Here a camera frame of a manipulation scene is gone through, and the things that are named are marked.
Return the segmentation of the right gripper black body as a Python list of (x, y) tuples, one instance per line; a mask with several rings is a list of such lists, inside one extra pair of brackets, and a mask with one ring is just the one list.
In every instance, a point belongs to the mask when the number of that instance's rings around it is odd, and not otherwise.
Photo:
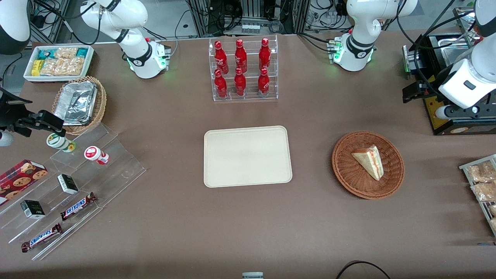
[(29, 118), (31, 112), (26, 109), (25, 104), (32, 103), (32, 101), (13, 95), (4, 88), (0, 90), (1, 130), (17, 134), (31, 134), (32, 130), (30, 128), (20, 127), (17, 122), (23, 118)]

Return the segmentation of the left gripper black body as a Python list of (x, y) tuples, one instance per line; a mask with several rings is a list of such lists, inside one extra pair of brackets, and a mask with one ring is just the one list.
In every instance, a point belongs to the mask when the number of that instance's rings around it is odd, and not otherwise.
[(446, 97), (439, 90), (439, 87), (443, 83), (444, 79), (440, 76), (438, 77), (431, 76), (427, 81), (431, 86), (430, 87), (427, 86), (427, 90), (425, 92), (427, 94), (426, 97), (427, 98), (435, 97), (437, 102), (445, 102)]

